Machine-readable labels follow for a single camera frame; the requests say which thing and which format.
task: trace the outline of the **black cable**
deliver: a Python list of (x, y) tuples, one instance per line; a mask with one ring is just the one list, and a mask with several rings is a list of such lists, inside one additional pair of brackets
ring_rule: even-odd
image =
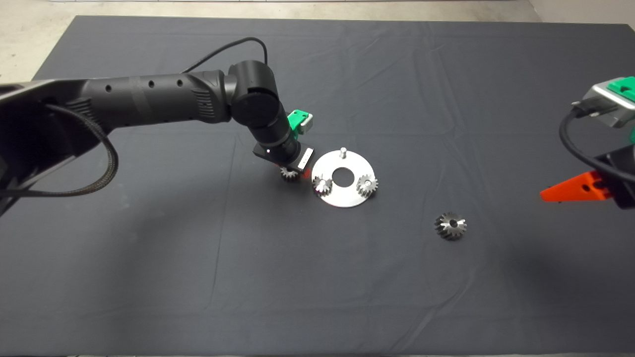
[(32, 191), (29, 189), (23, 190), (0, 190), (0, 197), (73, 197), (73, 196), (81, 196), (83, 194), (93, 193), (95, 191), (99, 191), (103, 189), (112, 179), (115, 177), (117, 173), (117, 169), (119, 168), (119, 156), (117, 155), (117, 151), (114, 146), (108, 139), (108, 136), (102, 130), (101, 126), (96, 124), (90, 118), (82, 115), (78, 112), (74, 112), (70, 109), (60, 107), (59, 105), (54, 104), (46, 104), (46, 108), (57, 113), (62, 114), (64, 116), (71, 117), (81, 124), (85, 125), (94, 136), (99, 139), (99, 141), (106, 147), (106, 151), (108, 153), (108, 167), (106, 168), (106, 172), (95, 182), (80, 189), (72, 190), (72, 191), (64, 191), (64, 192), (47, 192), (47, 191)]
[(582, 112), (580, 110), (574, 109), (560, 122), (560, 141), (565, 146), (570, 153), (572, 153), (576, 158), (578, 158), (583, 163), (593, 167), (597, 171), (601, 173), (605, 173), (609, 176), (615, 177), (616, 179), (620, 179), (622, 181), (627, 181), (632, 184), (635, 184), (635, 175), (628, 173), (626, 171), (618, 170), (602, 161), (588, 156), (580, 149), (578, 149), (575, 144), (571, 141), (569, 137), (569, 125), (574, 119), (586, 117), (590, 113)]
[(257, 42), (262, 46), (262, 52), (264, 54), (265, 57), (265, 64), (268, 64), (268, 56), (267, 56), (267, 46), (265, 45), (264, 42), (262, 42), (262, 40), (260, 40), (259, 38), (255, 38), (255, 37), (245, 37), (243, 39), (240, 39), (238, 41), (234, 41), (234, 42), (230, 42), (228, 44), (225, 44), (217, 49), (215, 49), (213, 52), (207, 54), (205, 57), (201, 58), (200, 60), (194, 62), (194, 64), (192, 64), (190, 67), (184, 69), (181, 71), (181, 73), (188, 73), (190, 72), (192, 69), (195, 69), (196, 67), (202, 65), (203, 63), (207, 62), (210, 58), (214, 57), (215, 55), (218, 55), (219, 53), (225, 51), (227, 48), (231, 48), (234, 47), (236, 45), (239, 45), (241, 43), (245, 43), (248, 41), (253, 41), (253, 42)]

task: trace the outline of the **white label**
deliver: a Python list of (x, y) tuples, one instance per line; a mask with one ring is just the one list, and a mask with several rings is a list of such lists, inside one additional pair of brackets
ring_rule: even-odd
[(298, 167), (300, 168), (300, 170), (304, 170), (304, 167), (307, 166), (307, 163), (309, 162), (309, 159), (311, 158), (312, 154), (313, 154), (313, 149), (311, 149), (310, 147), (308, 147), (306, 151), (304, 151), (304, 155), (302, 156), (302, 159), (300, 160), (300, 163), (298, 164)]

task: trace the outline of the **green plastic part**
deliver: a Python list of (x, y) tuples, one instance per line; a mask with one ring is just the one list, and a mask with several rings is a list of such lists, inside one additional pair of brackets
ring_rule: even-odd
[(291, 130), (293, 130), (293, 136), (298, 138), (298, 126), (309, 117), (309, 113), (305, 111), (301, 111), (300, 109), (295, 109), (292, 111), (286, 118), (289, 120), (289, 125), (291, 126)]
[(626, 77), (608, 84), (608, 89), (635, 102), (635, 77)]

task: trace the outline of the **robotic arm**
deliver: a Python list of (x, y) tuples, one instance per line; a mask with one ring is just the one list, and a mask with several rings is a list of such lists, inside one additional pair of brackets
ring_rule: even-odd
[[(240, 62), (227, 74), (210, 71), (0, 86), (0, 214), (19, 197), (77, 196), (103, 187), (102, 182), (92, 191), (61, 194), (28, 190), (100, 142), (108, 148), (105, 136), (116, 128), (186, 120), (213, 124), (231, 118), (251, 131), (257, 141), (254, 154), (289, 170), (304, 171), (313, 149), (298, 142), (297, 133), (308, 129), (311, 116), (291, 128), (274, 74), (262, 62)], [(111, 159), (116, 161), (116, 152)], [(107, 184), (113, 176), (114, 172), (102, 180)]]

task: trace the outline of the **gray floor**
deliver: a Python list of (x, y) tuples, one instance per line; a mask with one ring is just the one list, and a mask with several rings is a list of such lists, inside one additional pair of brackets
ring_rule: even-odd
[[(0, 83), (28, 81), (76, 15), (147, 15), (227, 18), (441, 20), (627, 23), (633, 0), (403, 1), (320, 3), (52, 3), (0, 0)], [(635, 356), (559, 354), (555, 356)]]

